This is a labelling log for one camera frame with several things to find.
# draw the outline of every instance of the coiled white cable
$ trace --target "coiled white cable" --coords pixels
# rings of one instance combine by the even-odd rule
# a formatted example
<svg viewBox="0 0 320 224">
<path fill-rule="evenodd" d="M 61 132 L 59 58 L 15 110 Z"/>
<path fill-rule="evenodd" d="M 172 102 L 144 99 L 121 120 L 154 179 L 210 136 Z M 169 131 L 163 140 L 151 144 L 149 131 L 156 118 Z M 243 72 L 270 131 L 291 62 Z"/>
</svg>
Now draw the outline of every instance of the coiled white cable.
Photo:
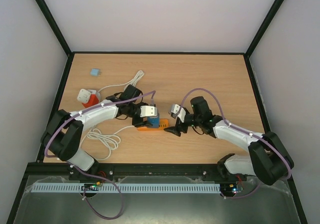
<svg viewBox="0 0 320 224">
<path fill-rule="evenodd" d="M 99 128 L 93 128 L 89 132 L 87 132 L 85 137 L 81 140 L 79 148 L 81 148 L 81 145 L 83 144 L 86 138 L 89 138 L 92 140 L 99 140 L 100 142 L 102 142 L 103 145 L 106 146 L 106 148 L 109 149 L 109 154 L 105 158 L 96 158 L 96 159 L 98 161 L 106 160 L 111 156 L 111 152 L 119 147 L 119 143 L 121 142 L 121 138 L 116 134 L 121 132 L 123 129 L 131 128 L 131 127 L 134 127 L 134 126 L 130 125 L 130 126 L 123 127 L 113 134 L 102 134 Z"/>
<path fill-rule="evenodd" d="M 136 75 L 135 75 L 135 77 L 132 79 L 132 80 L 130 80 L 129 82 L 127 82 L 127 83 L 123 83 L 123 84 L 115 84 L 115 85 L 109 85 L 109 86 L 106 86 L 106 87 L 103 87 L 103 88 L 101 88 L 101 89 L 99 89 L 98 90 L 98 93 L 100 93 L 102 90 L 104 90 L 105 88 L 110 88 L 110 87 L 117 87 L 117 86 L 123 86 L 123 85 L 125 85 L 125 87 L 124 87 L 124 90 L 131 84 L 131 85 L 133 85 L 133 86 L 136 86 L 136 84 L 138 83 L 138 81 L 144 76 L 144 72 L 142 71 L 142 70 L 139 70 L 137 73 L 136 73 Z"/>
</svg>

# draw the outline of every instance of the cable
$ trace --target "cable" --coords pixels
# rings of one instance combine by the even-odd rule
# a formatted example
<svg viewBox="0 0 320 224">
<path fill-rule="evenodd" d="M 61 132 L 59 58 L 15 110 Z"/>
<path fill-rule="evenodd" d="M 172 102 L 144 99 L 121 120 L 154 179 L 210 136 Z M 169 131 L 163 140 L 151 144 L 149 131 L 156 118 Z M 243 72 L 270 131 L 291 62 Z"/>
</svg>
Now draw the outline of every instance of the cable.
<svg viewBox="0 0 320 224">
<path fill-rule="evenodd" d="M 98 161 L 103 161 L 108 159 L 111 156 L 111 152 L 119 147 L 119 143 L 121 142 L 121 138 L 116 135 L 117 133 L 121 132 L 123 129 L 134 127 L 133 125 L 126 126 L 124 128 L 121 128 L 120 130 L 116 131 L 113 134 L 102 134 L 99 128 L 93 128 L 87 134 L 84 136 L 84 138 L 81 140 L 79 148 L 81 148 L 84 140 L 86 138 L 92 139 L 92 140 L 99 140 L 102 142 L 103 145 L 106 146 L 106 148 L 109 149 L 109 154 L 105 158 L 96 158 Z"/>
<path fill-rule="evenodd" d="M 179 114 L 179 112 L 181 111 L 181 109 L 182 109 L 182 107 L 183 107 L 183 104 L 184 104 L 186 98 L 187 98 L 191 93 L 193 93 L 193 92 L 195 92 L 195 91 L 197 91 L 197 90 L 204 91 L 204 92 L 210 94 L 210 95 L 214 98 L 214 100 L 216 101 L 216 103 L 217 103 L 217 105 L 218 105 L 218 107 L 219 107 L 219 110 L 220 110 L 222 119 L 223 119 L 223 121 L 224 121 L 225 124 L 227 124 L 229 127 L 233 128 L 233 129 L 235 129 L 235 130 L 237 130 L 237 131 L 239 131 L 239 132 L 242 132 L 242 133 L 244 133 L 244 134 L 246 134 L 246 135 L 250 135 L 250 136 L 252 136 L 252 137 L 254 137 L 254 138 L 257 138 L 258 140 L 260 140 L 261 142 L 263 142 L 264 144 L 266 144 L 275 154 L 277 154 L 277 156 L 278 156 L 278 157 L 281 159 L 281 161 L 284 163 L 284 165 L 285 165 L 285 167 L 286 167 L 286 169 L 287 169 L 287 171 L 288 171 L 288 172 L 287 172 L 288 175 L 285 177 L 285 179 L 289 179 L 289 178 L 291 177 L 291 174 L 292 174 L 291 168 L 290 168 L 288 162 L 285 160 L 285 158 L 281 155 L 281 153 L 279 153 L 277 149 L 275 149 L 271 144 L 269 144 L 266 140 L 262 139 L 261 137 L 255 135 L 255 134 L 252 134 L 251 132 L 248 132 L 247 130 L 244 130 L 244 129 L 242 129 L 241 127 L 238 127 L 238 126 L 232 124 L 231 122 L 229 122 L 229 121 L 225 118 L 224 112 L 222 111 L 222 107 L 221 107 L 218 99 L 217 99 L 217 98 L 215 97 L 215 95 L 214 95 L 213 93 L 211 93 L 210 91 L 208 91 L 208 90 L 206 90 L 206 89 L 204 89 L 204 88 L 195 88 L 195 89 L 191 90 L 191 91 L 190 91 L 189 93 L 187 93 L 186 96 L 183 98 L 183 100 L 182 100 L 182 102 L 181 102 L 181 104 L 180 104 L 180 108 L 179 108 L 178 112 L 174 115 L 175 117 L 176 117 L 176 116 Z"/>
<path fill-rule="evenodd" d="M 98 217 L 102 218 L 102 219 L 105 219 L 105 220 L 114 220 L 114 219 L 117 219 L 118 217 L 120 217 L 122 215 L 122 212 L 124 210 L 124 207 L 125 207 L 125 199 L 124 199 L 124 196 L 120 190 L 120 188 L 113 182 L 113 181 L 110 181 L 109 179 L 107 178 L 104 178 L 104 177 L 100 177 L 100 176 L 96 176 L 96 175 L 91 175 L 91 174 L 88 174 L 88 173 L 85 173 L 84 171 L 82 171 L 80 168 L 78 168 L 77 166 L 74 166 L 75 169 L 78 170 L 78 172 L 80 172 L 82 175 L 85 175 L 87 177 L 91 177 L 91 178 L 98 178 L 100 180 L 103 180 L 103 181 L 106 181 L 108 183 L 111 183 L 112 185 L 114 185 L 114 187 L 116 188 L 116 190 L 119 192 L 120 194 L 120 198 L 121 198 L 121 208 L 120 208 L 120 211 L 117 215 L 115 215 L 114 217 L 112 218 L 109 218 L 109 217 L 105 217 L 103 215 L 101 215 L 100 213 L 98 213 L 94 208 L 93 206 L 90 204 L 89 200 L 86 198 L 86 191 L 88 190 L 88 188 L 86 188 L 84 191 L 83 191 L 83 199 L 82 200 L 85 200 L 86 203 L 89 205 L 90 209 L 94 212 L 94 214 L 96 214 Z"/>
<path fill-rule="evenodd" d="M 139 99 L 139 98 L 141 98 L 141 97 L 146 97 L 146 96 L 148 96 L 148 95 L 150 95 L 150 94 L 152 94 L 152 96 L 151 96 L 151 105 L 153 105 L 153 104 L 154 104 L 154 95 L 155 95 L 155 93 L 156 93 L 156 91 L 154 90 L 154 91 L 151 91 L 151 92 L 146 93 L 146 94 L 144 94 L 144 95 L 138 96 L 138 97 L 136 97 L 136 98 L 131 98 L 131 99 L 124 100 L 124 101 L 110 102 L 110 103 L 105 103 L 105 104 L 103 104 L 103 105 L 102 105 L 101 103 L 99 103 L 99 104 L 96 104 L 96 105 L 94 105 L 94 106 L 92 106 L 92 107 L 86 108 L 86 109 L 84 109 L 83 111 L 79 111 L 79 112 L 78 112 L 77 114 L 75 114 L 74 116 L 72 116 L 72 117 L 68 118 L 67 120 L 65 120 L 65 122 L 64 122 L 64 123 L 56 130 L 56 132 L 52 135 L 52 137 L 50 138 L 50 140 L 48 141 L 48 143 L 47 143 L 47 145 L 46 145 L 46 147 L 45 147 L 44 155 L 45 155 L 47 158 L 55 158 L 55 157 L 56 157 L 56 155 L 49 155 L 49 154 L 48 154 L 49 147 L 50 147 L 51 143 L 53 142 L 53 140 L 54 140 L 54 139 L 56 138 L 56 136 L 58 135 L 58 133 L 59 133 L 69 122 L 71 122 L 71 121 L 72 121 L 73 119 L 75 119 L 76 117 L 78 117 L 78 116 L 80 116 L 80 115 L 82 115 L 82 114 L 84 114 L 84 113 L 86 113 L 86 112 L 89 112 L 89 111 L 91 111 L 91 110 L 94 110 L 94 109 L 104 108 L 104 107 L 106 107 L 106 106 L 111 106 L 111 105 L 115 105 L 115 104 L 129 103 L 129 102 L 134 101 L 134 100 L 137 100 L 137 99 Z"/>
<path fill-rule="evenodd" d="M 142 70 L 139 70 L 139 71 L 136 73 L 135 77 L 134 77 L 132 80 L 130 80 L 129 82 L 123 83 L 123 84 L 115 84 L 115 85 L 109 85 L 109 86 L 103 87 L 103 88 L 99 89 L 98 93 L 100 93 L 100 92 L 101 92 L 102 90 L 104 90 L 105 88 L 110 88 L 110 87 L 118 87 L 118 86 L 123 86 L 123 85 L 125 85 L 125 87 L 124 87 L 124 90 L 125 90 L 130 84 L 133 85 L 133 86 L 136 86 L 136 84 L 137 84 L 138 81 L 144 76 L 144 74 L 145 74 L 145 73 L 144 73 Z"/>
<path fill-rule="evenodd" d="M 196 133 L 198 133 L 199 135 L 203 135 L 203 134 L 205 134 L 204 132 L 199 133 L 199 132 L 195 129 L 195 127 L 192 127 L 192 129 L 193 129 Z"/>
<path fill-rule="evenodd" d="M 125 118 L 115 118 L 115 119 L 118 119 L 118 120 L 125 120 L 127 119 L 129 116 L 126 116 Z"/>
</svg>

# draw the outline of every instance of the red object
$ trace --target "red object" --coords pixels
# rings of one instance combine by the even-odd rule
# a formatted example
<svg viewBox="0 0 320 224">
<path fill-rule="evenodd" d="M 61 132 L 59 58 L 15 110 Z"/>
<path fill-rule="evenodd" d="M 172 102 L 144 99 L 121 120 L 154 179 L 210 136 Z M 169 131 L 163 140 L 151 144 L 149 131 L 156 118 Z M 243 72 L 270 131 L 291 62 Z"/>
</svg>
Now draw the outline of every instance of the red object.
<svg viewBox="0 0 320 224">
<path fill-rule="evenodd" d="M 94 106 L 96 104 L 99 103 L 99 99 L 98 97 L 95 95 L 95 94 L 92 94 L 90 96 L 90 99 L 89 99 L 89 102 L 88 103 L 82 103 L 82 105 L 85 107 L 85 108 L 89 108 L 91 106 Z"/>
</svg>

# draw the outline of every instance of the black frame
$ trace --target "black frame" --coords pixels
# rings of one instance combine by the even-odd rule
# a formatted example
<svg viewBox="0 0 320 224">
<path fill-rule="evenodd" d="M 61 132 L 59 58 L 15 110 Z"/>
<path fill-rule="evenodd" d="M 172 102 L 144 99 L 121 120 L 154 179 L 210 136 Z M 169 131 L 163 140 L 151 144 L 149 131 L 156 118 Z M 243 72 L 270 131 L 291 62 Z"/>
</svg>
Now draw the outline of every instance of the black frame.
<svg viewBox="0 0 320 224">
<path fill-rule="evenodd" d="M 254 49 L 258 45 L 259 41 L 261 40 L 263 34 L 267 30 L 269 24 L 271 23 L 272 19 L 276 15 L 277 11 L 279 10 L 281 4 L 283 3 L 284 0 L 275 0 L 274 3 L 272 4 L 269 12 L 267 13 L 265 19 L 263 20 L 259 30 L 257 31 L 254 39 L 252 40 L 248 50 L 246 53 L 216 53 L 216 52 L 72 52 L 71 49 L 69 48 L 63 34 L 61 33 L 53 15 L 51 14 L 47 4 L 45 3 L 45 0 L 35 0 L 41 9 L 42 13 L 44 14 L 45 18 L 47 19 L 50 27 L 52 28 L 54 34 L 56 35 L 58 41 L 60 42 L 62 48 L 64 49 L 66 55 L 67 55 L 67 61 L 65 64 L 65 68 L 63 71 L 63 75 L 60 81 L 60 85 L 57 90 L 57 94 L 52 106 L 52 110 L 49 116 L 49 121 L 52 118 L 53 114 L 58 110 L 63 92 L 66 86 L 67 78 L 69 75 L 69 71 L 73 62 L 74 55 L 76 53 L 107 53 L 107 54 L 201 54 L 201 55 L 242 55 L 244 58 L 244 61 L 246 63 L 246 68 L 248 70 L 248 75 L 250 78 L 250 82 L 252 85 L 253 93 L 256 99 L 257 107 L 260 113 L 260 117 L 262 120 L 263 128 L 264 131 L 270 131 L 270 126 L 268 123 L 267 115 L 263 106 L 263 102 L 257 87 L 257 82 L 255 79 L 255 75 L 252 70 L 252 66 L 250 63 L 250 56 L 252 55 Z M 44 147 L 41 146 L 36 162 L 34 163 L 28 163 L 23 179 L 21 181 L 19 190 L 17 192 L 16 198 L 14 200 L 13 206 L 11 213 L 9 215 L 7 224 L 12 224 L 14 222 L 14 219 L 16 217 L 16 213 L 18 211 L 18 207 L 20 204 L 20 200 L 22 198 L 22 195 L 24 193 L 27 180 L 29 176 L 41 176 L 41 175 L 51 175 L 51 176 L 68 176 L 69 171 L 67 169 L 68 165 L 67 164 L 55 164 L 55 163 L 43 163 L 44 159 Z M 223 180 L 219 180 L 218 176 L 212 171 L 214 170 L 214 166 L 216 164 L 193 164 L 193 165 L 188 165 L 188 164 L 174 164 L 174 165 L 169 165 L 169 164 L 104 164 L 107 168 L 111 168 L 113 170 L 113 177 L 123 177 L 127 174 L 136 174 L 136 175 L 145 175 L 145 173 L 149 173 L 154 170 L 156 170 L 157 175 L 161 173 L 173 173 L 175 176 L 176 175 L 183 175 L 185 176 L 185 173 L 188 173 L 190 177 L 195 177 L 195 176 L 203 176 L 203 171 L 206 171 L 207 174 L 207 179 L 208 181 L 217 181 L 219 183 L 224 183 Z M 235 180 L 230 179 L 227 180 L 227 183 L 232 183 Z M 300 219 L 300 222 L 302 224 L 307 224 L 307 219 L 305 216 L 305 213 L 303 211 L 298 192 L 294 183 L 293 178 L 291 177 L 288 180 L 288 186 L 290 188 L 290 191 L 293 195 L 293 200 L 295 203 L 295 207 L 298 212 L 298 216 Z"/>
</svg>

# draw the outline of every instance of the orange block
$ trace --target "orange block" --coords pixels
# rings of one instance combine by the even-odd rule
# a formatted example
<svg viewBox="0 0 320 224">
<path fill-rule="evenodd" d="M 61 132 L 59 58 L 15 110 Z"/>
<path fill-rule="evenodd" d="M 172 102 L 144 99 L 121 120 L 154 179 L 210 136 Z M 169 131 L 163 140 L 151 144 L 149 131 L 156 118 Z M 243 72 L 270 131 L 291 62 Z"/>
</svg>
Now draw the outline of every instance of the orange block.
<svg viewBox="0 0 320 224">
<path fill-rule="evenodd" d="M 148 128 L 148 127 L 140 127 L 136 128 L 138 131 L 161 131 L 165 128 L 169 127 L 168 119 L 159 119 L 159 127 L 158 128 Z"/>
</svg>

